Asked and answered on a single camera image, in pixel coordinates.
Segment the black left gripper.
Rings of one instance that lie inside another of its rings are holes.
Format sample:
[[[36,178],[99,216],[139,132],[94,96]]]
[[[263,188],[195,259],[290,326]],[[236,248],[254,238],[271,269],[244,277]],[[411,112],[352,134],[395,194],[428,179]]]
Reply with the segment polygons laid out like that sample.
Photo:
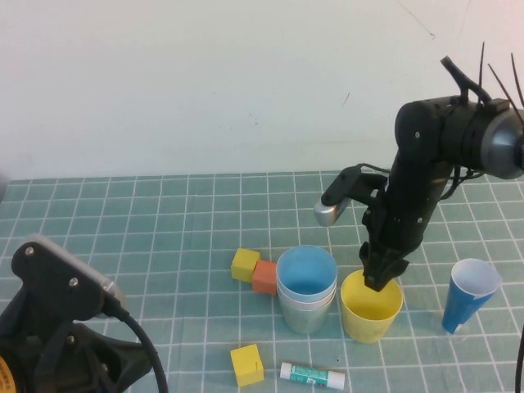
[[[48,337],[1,318],[2,392],[124,392],[154,368],[154,345],[105,337],[64,323]]]

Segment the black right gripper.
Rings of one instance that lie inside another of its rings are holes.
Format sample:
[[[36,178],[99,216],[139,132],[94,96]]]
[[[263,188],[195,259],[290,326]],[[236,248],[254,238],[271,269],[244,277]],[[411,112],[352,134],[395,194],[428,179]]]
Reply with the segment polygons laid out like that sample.
[[[362,218],[368,241],[360,247],[359,258],[366,287],[381,291],[404,273],[409,265],[405,256],[421,244],[439,199],[435,193],[401,193],[391,198],[385,190],[378,192]]]

